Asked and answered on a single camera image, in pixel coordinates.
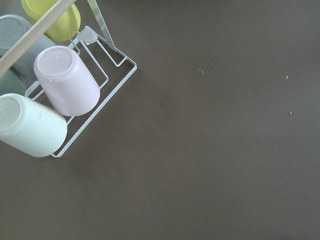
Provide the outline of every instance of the drying rack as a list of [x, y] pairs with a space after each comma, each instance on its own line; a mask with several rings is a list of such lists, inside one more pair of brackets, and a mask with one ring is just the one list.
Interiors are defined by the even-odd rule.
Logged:
[[[59, 0], [1, 59], [0, 59], [0, 76], [10, 68], [16, 60], [45, 32], [47, 29], [75, 2], [76, 0]], [[51, 154], [55, 158], [60, 158], [66, 150], [72, 145], [72, 143], [77, 139], [81, 132], [88, 126], [88, 124], [95, 118], [95, 116], [100, 112], [100, 110], [107, 104], [107, 102], [114, 96], [114, 94], [121, 88], [121, 86], [128, 80], [128, 78], [137, 70], [137, 64], [125, 55], [122, 51], [115, 47], [109, 30], [107, 28], [106, 22], [101, 14], [99, 6], [96, 0], [87, 0], [88, 4], [95, 16], [95, 19], [101, 29], [102, 36], [93, 32], [93, 30], [86, 26], [82, 31], [78, 32], [74, 39], [70, 39], [69, 48], [76, 49], [77, 53], [80, 54], [79, 45], [88, 53], [90, 58], [93, 60], [95, 65], [101, 71], [105, 77], [105, 81], [99, 86], [100, 90], [105, 87], [109, 81], [107, 71], [101, 67], [101, 64], [97, 61], [95, 55], [89, 50], [88, 45], [96, 44], [105, 55], [111, 60], [115, 67], [120, 67], [125, 61], [132, 64], [132, 68], [129, 72], [118, 82], [118, 84], [111, 90], [111, 92], [104, 96], [104, 99], [100, 104], [98, 104], [94, 111], [87, 116], [85, 122], [77, 129], [77, 131], [71, 136], [69, 140], [63, 143], [58, 152]], [[89, 34], [96, 34], [97, 38], [92, 42], [86, 42], [80, 37], [83, 31], [89, 31]], [[111, 51], [121, 55], [123, 58], [119, 63], [116, 63], [115, 59], [111, 56], [108, 50], [103, 46], [106, 44]], [[39, 81], [35, 81], [25, 92], [25, 97], [30, 97], [31, 94], [35, 94], [32, 100], [36, 100], [44, 93], [41, 89]], [[67, 125], [72, 124], [73, 119], [76, 117], [71, 117], [67, 120]]]

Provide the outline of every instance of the plastic cup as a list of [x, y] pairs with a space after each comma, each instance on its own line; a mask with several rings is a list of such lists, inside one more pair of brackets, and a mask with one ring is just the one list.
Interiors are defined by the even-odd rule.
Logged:
[[[32, 27], [31, 23], [18, 15], [0, 17], [0, 56], [3, 56]], [[12, 68], [22, 77], [37, 80], [34, 62], [43, 50], [56, 44], [42, 35], [19, 59]]]
[[100, 98], [94, 77], [78, 54], [66, 46], [41, 52], [35, 59], [34, 72], [52, 106], [62, 115], [86, 114]]
[[[58, 0], [22, 0], [22, 6], [35, 24]], [[72, 4], [45, 32], [53, 41], [62, 42], [77, 34], [81, 23], [78, 8]]]
[[9, 69], [0, 77], [0, 96], [10, 93], [23, 96], [26, 93], [26, 84], [12, 69]]
[[0, 96], [0, 140], [33, 157], [57, 151], [67, 135], [63, 116], [28, 97]]

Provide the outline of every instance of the pink cup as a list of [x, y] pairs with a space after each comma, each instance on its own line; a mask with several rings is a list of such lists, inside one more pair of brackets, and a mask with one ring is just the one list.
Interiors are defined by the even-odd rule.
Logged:
[[37, 56], [33, 68], [52, 106], [62, 115], [86, 114], [99, 101], [97, 82], [72, 49], [50, 47]]

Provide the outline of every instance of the yellow cup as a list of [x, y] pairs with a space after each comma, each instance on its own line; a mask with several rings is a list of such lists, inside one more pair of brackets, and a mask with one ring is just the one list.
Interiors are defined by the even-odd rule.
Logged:
[[[35, 24], [58, 0], [22, 0], [22, 6]], [[62, 42], [72, 38], [80, 28], [81, 18], [75, 4], [45, 32], [51, 40]]]

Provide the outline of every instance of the white wire rack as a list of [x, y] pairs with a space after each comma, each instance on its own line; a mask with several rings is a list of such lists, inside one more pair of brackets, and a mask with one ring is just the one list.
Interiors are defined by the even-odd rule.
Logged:
[[[98, 4], [96, 2], [96, 0], [87, 0], [89, 3], [89, 6], [95, 16], [95, 19], [97, 20], [97, 23], [101, 29], [101, 32], [103, 34], [103, 37], [100, 35], [97, 35], [97, 38], [95, 39], [94, 42], [84, 42], [83, 39], [79, 38], [80, 36], [80, 32], [78, 32], [77, 37], [75, 37], [74, 39], [70, 40], [70, 45], [68, 46], [71, 49], [76, 49], [78, 54], [80, 54], [80, 47], [83, 47], [83, 49], [88, 53], [88, 55], [90, 56], [90, 58], [93, 60], [93, 62], [95, 63], [95, 65], [98, 67], [98, 69], [101, 71], [101, 73], [105, 76], [105, 81], [99, 86], [100, 90], [102, 88], [106, 88], [106, 86], [108, 86], [108, 81], [109, 81], [109, 77], [107, 75], [107, 70], [104, 69], [103, 67], [101, 67], [101, 64], [97, 61], [95, 54], [93, 54], [89, 48], [88, 45], [90, 44], [94, 44], [96, 45], [98, 48], [100, 48], [102, 50], [102, 52], [108, 57], [108, 59], [112, 62], [112, 64], [119, 68], [120, 66], [123, 65], [123, 63], [125, 61], [128, 61], [129, 63], [132, 64], [132, 68], [129, 70], [129, 72], [119, 81], [118, 79], [118, 84], [113, 87], [112, 89], [110, 89], [109, 91], [111, 91], [108, 95], [105, 96], [100, 96], [100, 100], [103, 100], [95, 107], [94, 111], [88, 115], [88, 117], [85, 119], [85, 122], [76, 130], [76, 132], [72, 135], [68, 137], [68, 140], [60, 147], [58, 152], [55, 152], [52, 154], [53, 157], [55, 158], [60, 158], [65, 152], [66, 150], [72, 145], [72, 143], [77, 139], [77, 137], [81, 134], [81, 132], [88, 126], [88, 124], [94, 119], [94, 117], [100, 112], [100, 110], [107, 104], [107, 102], [115, 95], [115, 93], [121, 88], [121, 86], [128, 80], [128, 78], [137, 70], [137, 64], [131, 59], [129, 58], [127, 55], [125, 55], [122, 51], [120, 51], [118, 48], [115, 47], [111, 35], [109, 33], [109, 30], [107, 28], [107, 25], [104, 21], [104, 18], [101, 14], [101, 11], [98, 7]], [[106, 44], [111, 51], [116, 52], [117, 54], [121, 55], [123, 58], [119, 63], [116, 63], [116, 61], [114, 60], [114, 58], [111, 56], [111, 54], [108, 52], [108, 50], [104, 47], [104, 45], [102, 44]], [[35, 81], [25, 92], [25, 97], [29, 97], [32, 100], [36, 100], [37, 98], [39, 98], [42, 94], [44, 93], [43, 89], [41, 88], [41, 85], [39, 83], [39, 81]], [[67, 120], [67, 125], [68, 128], [69, 126], [73, 123], [74, 118], [77, 117], [71, 117]]]

